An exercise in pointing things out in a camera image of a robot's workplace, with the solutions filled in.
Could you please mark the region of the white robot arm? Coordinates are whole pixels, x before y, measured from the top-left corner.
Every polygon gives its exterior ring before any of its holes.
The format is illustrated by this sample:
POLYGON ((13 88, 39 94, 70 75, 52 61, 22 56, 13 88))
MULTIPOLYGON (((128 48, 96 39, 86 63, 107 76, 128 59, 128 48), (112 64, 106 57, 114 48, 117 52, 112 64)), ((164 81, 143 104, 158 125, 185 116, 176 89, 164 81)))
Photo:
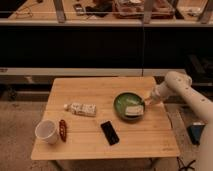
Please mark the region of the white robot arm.
POLYGON ((164 81, 156 85, 146 105, 154 105, 178 94, 205 123, 201 134, 195 171, 213 171, 213 102, 191 87, 192 79, 186 74, 176 71, 168 72, 164 81))

